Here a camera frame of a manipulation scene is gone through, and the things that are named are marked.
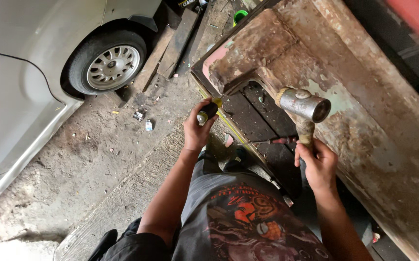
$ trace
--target car door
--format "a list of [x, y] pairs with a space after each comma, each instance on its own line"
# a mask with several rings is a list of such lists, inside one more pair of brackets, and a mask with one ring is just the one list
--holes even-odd
[[0, 54], [0, 194], [50, 139], [44, 134], [64, 108], [37, 67]]

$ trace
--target paint chip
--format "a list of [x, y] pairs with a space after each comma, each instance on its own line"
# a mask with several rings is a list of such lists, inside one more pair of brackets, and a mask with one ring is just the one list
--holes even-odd
[[232, 143], [234, 143], [234, 138], [230, 134], [226, 134], [224, 137], [224, 145], [228, 148]]

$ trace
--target rusty metal panel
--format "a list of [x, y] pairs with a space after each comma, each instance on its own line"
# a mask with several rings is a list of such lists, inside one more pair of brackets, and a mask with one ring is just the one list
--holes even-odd
[[338, 154], [350, 191], [419, 260], [419, 95], [347, 7], [283, 0], [221, 43], [195, 65], [220, 93], [257, 80], [272, 97], [291, 86], [332, 102], [317, 137]]

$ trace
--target hammer head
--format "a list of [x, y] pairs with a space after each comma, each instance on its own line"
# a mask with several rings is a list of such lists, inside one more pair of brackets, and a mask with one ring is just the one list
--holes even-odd
[[282, 88], [279, 91], [275, 103], [280, 108], [314, 123], [325, 120], [331, 109], [328, 99], [312, 95], [307, 90], [296, 90], [290, 87]]

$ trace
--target pink paint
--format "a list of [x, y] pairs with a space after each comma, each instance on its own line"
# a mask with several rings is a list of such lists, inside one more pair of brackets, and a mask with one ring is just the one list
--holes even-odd
[[224, 56], [226, 56], [226, 53], [229, 51], [230, 47], [229, 43], [232, 41], [232, 38], [227, 39], [227, 41], [224, 42], [221, 46], [219, 46], [218, 49], [216, 49], [208, 58], [206, 58], [205, 62], [203, 62], [203, 74], [205, 75], [206, 79], [209, 80], [209, 82], [212, 84], [212, 86], [218, 90], [217, 86], [215, 86], [211, 80], [210, 80], [210, 65], [213, 64], [215, 61], [222, 59]]

